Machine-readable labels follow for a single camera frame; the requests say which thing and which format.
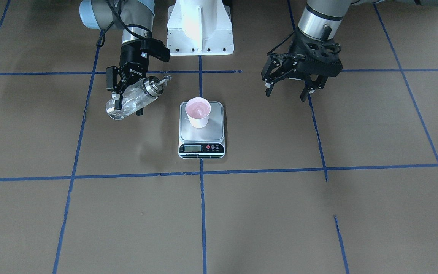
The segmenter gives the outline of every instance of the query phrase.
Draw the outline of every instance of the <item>scale display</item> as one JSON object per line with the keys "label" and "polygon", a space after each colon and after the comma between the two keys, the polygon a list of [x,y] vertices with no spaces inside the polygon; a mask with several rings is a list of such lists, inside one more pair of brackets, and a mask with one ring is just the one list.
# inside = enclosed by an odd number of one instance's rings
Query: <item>scale display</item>
{"label": "scale display", "polygon": [[219,102],[210,102],[211,114],[203,128],[194,128],[186,114],[187,102],[180,105],[179,149],[181,158],[222,158],[226,153],[224,135],[224,108]]}

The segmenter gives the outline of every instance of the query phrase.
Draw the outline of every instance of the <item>floor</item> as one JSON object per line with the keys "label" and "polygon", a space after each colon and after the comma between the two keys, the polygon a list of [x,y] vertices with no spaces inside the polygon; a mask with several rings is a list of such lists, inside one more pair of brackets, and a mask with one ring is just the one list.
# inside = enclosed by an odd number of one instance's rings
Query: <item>floor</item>
{"label": "floor", "polygon": [[[96,49],[79,2],[0,0],[0,274],[438,273],[438,8],[352,7],[344,71],[301,102],[260,71],[305,1],[233,1],[235,53],[153,59],[165,93],[114,121],[121,33]],[[177,155],[199,95],[223,159]]]}

